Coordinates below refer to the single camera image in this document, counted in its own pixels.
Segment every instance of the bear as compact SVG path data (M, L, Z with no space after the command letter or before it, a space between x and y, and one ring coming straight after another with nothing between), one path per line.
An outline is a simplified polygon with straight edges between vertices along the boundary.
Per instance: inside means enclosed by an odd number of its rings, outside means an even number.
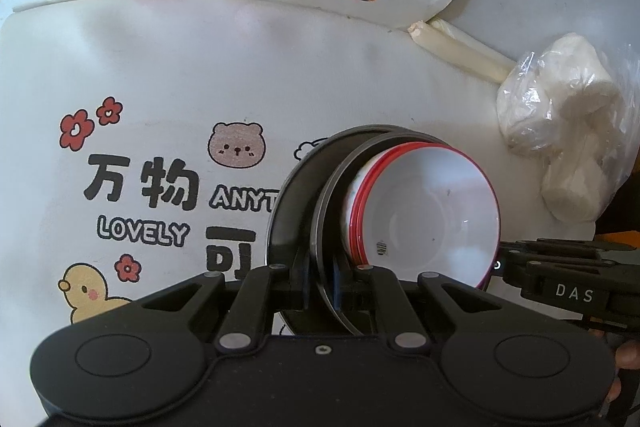
M248 169L262 161L267 145L259 123L224 123L213 128L209 138L209 156L218 165Z

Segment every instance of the cartoon duck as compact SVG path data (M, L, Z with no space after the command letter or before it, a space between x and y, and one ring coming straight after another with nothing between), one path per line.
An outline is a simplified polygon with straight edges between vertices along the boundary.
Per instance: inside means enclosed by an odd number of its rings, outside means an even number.
M58 288L73 308L71 323L75 324L95 315L108 312L130 302L122 297L109 297L107 281L90 264L76 263L66 269Z

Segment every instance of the plastic bag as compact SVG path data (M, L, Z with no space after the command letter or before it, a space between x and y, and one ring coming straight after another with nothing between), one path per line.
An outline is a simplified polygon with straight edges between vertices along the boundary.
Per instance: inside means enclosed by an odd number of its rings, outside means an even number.
M604 54L577 34L530 53L498 90L510 150L545 163L541 194L566 223L594 221L626 181L640 146L640 57Z

